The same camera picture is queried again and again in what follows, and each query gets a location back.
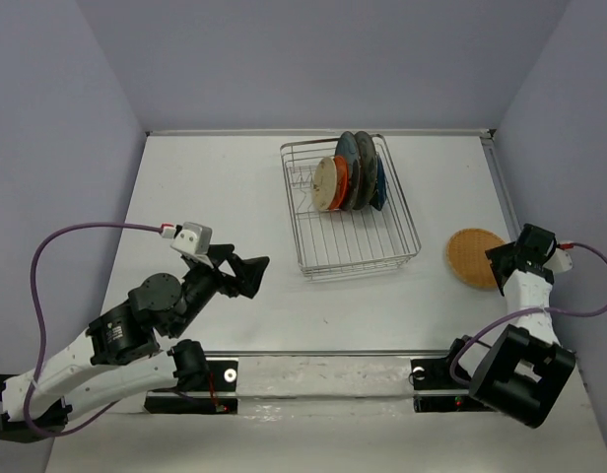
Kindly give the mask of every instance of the dark plate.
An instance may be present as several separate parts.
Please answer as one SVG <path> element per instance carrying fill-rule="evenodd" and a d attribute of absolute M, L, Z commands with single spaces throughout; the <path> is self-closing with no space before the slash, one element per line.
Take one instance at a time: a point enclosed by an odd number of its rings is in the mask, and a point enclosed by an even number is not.
<path fill-rule="evenodd" d="M 334 155 L 340 155 L 347 161 L 349 186 L 345 200 L 341 204 L 341 210 L 352 210 L 358 199 L 359 188 L 363 180 L 359 145 L 352 133 L 346 131 L 341 135 Z"/>
<path fill-rule="evenodd" d="M 371 197 L 370 204 L 375 210 L 382 210 L 386 202 L 386 177 L 384 175 L 384 166 L 382 159 L 378 156 L 378 176 L 375 181 L 375 190 Z"/>
<path fill-rule="evenodd" d="M 375 191 L 375 183 L 378 176 L 378 157 L 375 153 L 375 145 L 369 133 L 359 131 L 356 134 L 356 142 L 359 145 L 363 181 L 359 188 L 359 195 L 354 205 L 354 210 L 361 210 L 370 203 Z"/>

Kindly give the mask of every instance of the wire rack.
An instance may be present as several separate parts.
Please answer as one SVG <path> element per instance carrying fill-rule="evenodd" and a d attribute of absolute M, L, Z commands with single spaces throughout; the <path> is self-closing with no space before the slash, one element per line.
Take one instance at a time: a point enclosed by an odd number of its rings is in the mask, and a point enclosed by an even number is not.
<path fill-rule="evenodd" d="M 280 149 L 297 259 L 311 279 L 334 279 L 394 269 L 418 254 L 417 230 L 382 135 L 371 135 L 386 174 L 381 211 L 319 212 L 312 178 L 320 160 L 334 156 L 338 138 L 287 143 Z"/>

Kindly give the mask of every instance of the beige plate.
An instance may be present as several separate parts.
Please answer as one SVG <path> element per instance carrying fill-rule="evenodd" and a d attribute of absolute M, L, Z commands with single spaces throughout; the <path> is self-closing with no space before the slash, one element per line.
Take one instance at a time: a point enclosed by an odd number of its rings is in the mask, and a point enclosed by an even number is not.
<path fill-rule="evenodd" d="M 493 289 L 497 282 L 485 251 L 502 244 L 505 242 L 492 232 L 466 229 L 450 238 L 445 254 L 452 272 L 461 281 L 475 288 Z"/>
<path fill-rule="evenodd" d="M 323 158 L 312 180 L 312 203 L 316 210 L 327 210 L 336 192 L 336 165 L 332 158 Z"/>

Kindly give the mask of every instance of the white table surface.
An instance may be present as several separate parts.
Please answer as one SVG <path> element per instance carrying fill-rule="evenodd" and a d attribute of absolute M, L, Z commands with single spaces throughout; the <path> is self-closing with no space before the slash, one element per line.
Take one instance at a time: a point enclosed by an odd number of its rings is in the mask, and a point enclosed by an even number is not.
<path fill-rule="evenodd" d="M 386 274 L 307 281 L 279 148 L 318 137 L 149 137 L 127 222 L 196 221 L 214 229 L 213 243 L 234 243 L 242 258 L 271 257 L 255 300 L 215 296 L 183 338 L 206 350 L 436 350 L 505 313 L 498 292 L 463 285 L 444 263 L 445 243 L 460 229 L 509 240 L 478 137 L 387 136 L 422 251 Z M 124 232 L 104 310 L 162 271 L 180 277 L 185 267 L 161 240 Z M 337 415 L 310 417 L 302 406 L 293 415 L 269 406 L 265 415 L 228 419 L 108 414 L 58 439 L 47 471 L 607 472 L 578 373 L 536 431 L 496 414 L 342 406 Z"/>

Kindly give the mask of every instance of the purple wall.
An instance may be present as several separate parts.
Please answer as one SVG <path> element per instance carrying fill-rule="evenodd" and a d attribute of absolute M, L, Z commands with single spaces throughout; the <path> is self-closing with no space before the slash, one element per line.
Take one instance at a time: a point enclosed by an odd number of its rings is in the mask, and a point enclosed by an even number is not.
<path fill-rule="evenodd" d="M 78 0 L 148 130 L 496 127 L 568 0 Z"/>
<path fill-rule="evenodd" d="M 65 225 L 123 220 L 144 141 L 75 2 L 0 1 L 0 372 L 36 357 L 35 246 Z M 100 314 L 117 241 L 67 236 L 41 260 L 51 354 Z M 0 442 L 0 472 L 42 471 L 49 448 Z"/>
<path fill-rule="evenodd" d="M 588 242 L 607 254 L 607 0 L 573 0 L 497 133 L 521 222 Z M 593 308 L 607 300 L 607 270 L 574 253 L 553 302 Z M 556 319 L 579 365 L 607 442 L 607 314 Z"/>

